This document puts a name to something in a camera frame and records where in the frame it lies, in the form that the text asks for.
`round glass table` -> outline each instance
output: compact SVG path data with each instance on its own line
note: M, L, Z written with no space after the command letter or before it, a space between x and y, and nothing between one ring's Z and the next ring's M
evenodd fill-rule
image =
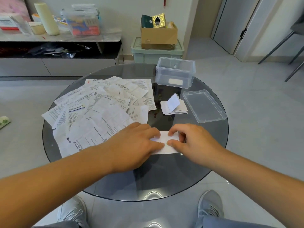
M183 99L183 91L207 90L223 108L215 93L197 78L194 78L192 87L189 89L158 85L155 83L155 71L156 65L139 63L104 68L75 81L58 97L84 85L86 79L107 79L112 76L123 79L151 79L157 109L149 111L148 124L150 126L156 127L160 131L167 131L176 123L197 124L203 126L223 147L226 147L228 119L199 124L188 105L188 114L179 115L163 115L160 106L160 101L167 101L174 93ZM44 121L42 137L49 161L54 162L61 159L52 127L46 121ZM138 169L105 176L84 191L97 197L119 201L159 199L186 190L202 180L209 172L209 169L194 164L180 153L151 155Z

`left hand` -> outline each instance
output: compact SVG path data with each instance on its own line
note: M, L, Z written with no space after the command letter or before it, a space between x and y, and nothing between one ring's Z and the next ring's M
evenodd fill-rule
M134 122L94 148L109 164L111 173L125 172L140 167L151 153L165 146L164 143L150 140L160 136L158 129Z

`right hand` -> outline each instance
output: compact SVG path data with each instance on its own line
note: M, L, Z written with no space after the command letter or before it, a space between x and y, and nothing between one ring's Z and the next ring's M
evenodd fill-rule
M179 141L169 140L167 144L188 159L202 166L223 152L224 148L201 126L193 124L175 124L168 133L172 136L178 131Z

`metal chair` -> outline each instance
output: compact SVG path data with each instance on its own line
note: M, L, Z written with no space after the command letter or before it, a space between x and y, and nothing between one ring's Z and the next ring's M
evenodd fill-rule
M292 32L290 34L287 35L286 38L283 39L283 41L281 41L272 51L270 51L270 53L268 53L266 55L266 57L264 57L259 64L261 64L266 58L268 58L273 52L275 52L281 45L284 44L284 42L286 42L292 35L294 34L300 34L300 35L304 35L304 14L293 24L293 26L291 26L290 28L292 30ZM291 60L291 62L289 63L289 65L291 63L293 63L297 57L299 57L299 55L304 51L304 46L302 47L302 49L300 49L300 51L297 53L297 55ZM299 69L301 69L301 67L304 65L304 62L302 62L288 77L285 81L288 81L296 72L298 72Z

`sneaker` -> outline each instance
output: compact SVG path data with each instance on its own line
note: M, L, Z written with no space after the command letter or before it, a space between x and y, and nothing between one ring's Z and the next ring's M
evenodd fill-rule
M59 207L58 222L75 221L79 226L83 227L83 223L87 221L87 208L85 205L85 202L77 195L69 199Z
M221 197L214 190L207 190L200 197L198 205L198 217L203 217L203 215L211 215L219 218L224 217Z

